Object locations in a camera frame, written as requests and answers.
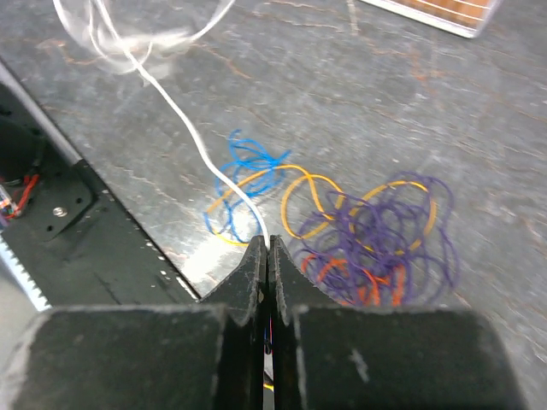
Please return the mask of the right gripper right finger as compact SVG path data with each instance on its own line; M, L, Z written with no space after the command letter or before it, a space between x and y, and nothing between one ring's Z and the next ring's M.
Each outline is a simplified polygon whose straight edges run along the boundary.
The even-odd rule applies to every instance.
M268 255L278 409L522 409L491 323L468 309L342 306L279 237Z

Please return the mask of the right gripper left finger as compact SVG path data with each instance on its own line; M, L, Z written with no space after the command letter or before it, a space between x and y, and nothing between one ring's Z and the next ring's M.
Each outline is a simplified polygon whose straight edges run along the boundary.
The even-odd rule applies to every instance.
M259 409L263 403L260 237L217 292L189 305L88 305L39 314L1 376L4 409Z

